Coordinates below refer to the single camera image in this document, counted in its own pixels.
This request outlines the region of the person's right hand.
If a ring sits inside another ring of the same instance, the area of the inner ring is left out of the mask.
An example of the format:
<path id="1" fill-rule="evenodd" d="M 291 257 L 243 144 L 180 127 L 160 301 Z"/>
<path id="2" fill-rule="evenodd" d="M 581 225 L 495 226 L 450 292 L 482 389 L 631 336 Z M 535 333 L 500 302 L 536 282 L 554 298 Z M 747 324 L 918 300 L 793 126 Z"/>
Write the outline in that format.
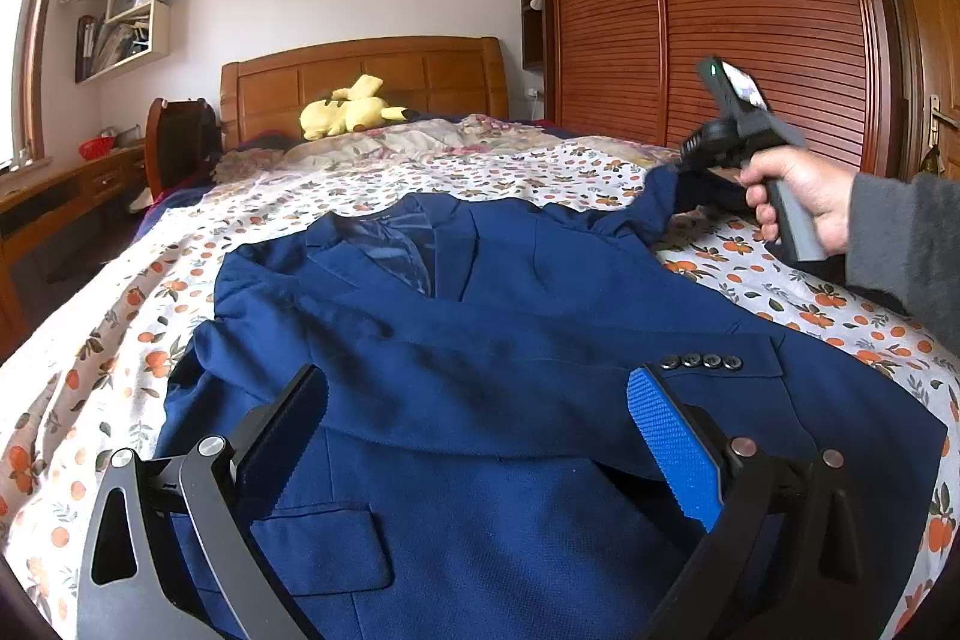
<path id="1" fill-rule="evenodd" d="M 854 174 L 817 154 L 792 146 L 755 152 L 739 174 L 745 200 L 755 209 L 765 242 L 779 239 L 778 210 L 765 181 L 781 181 L 814 218 L 818 241 L 828 255 L 848 250 Z"/>

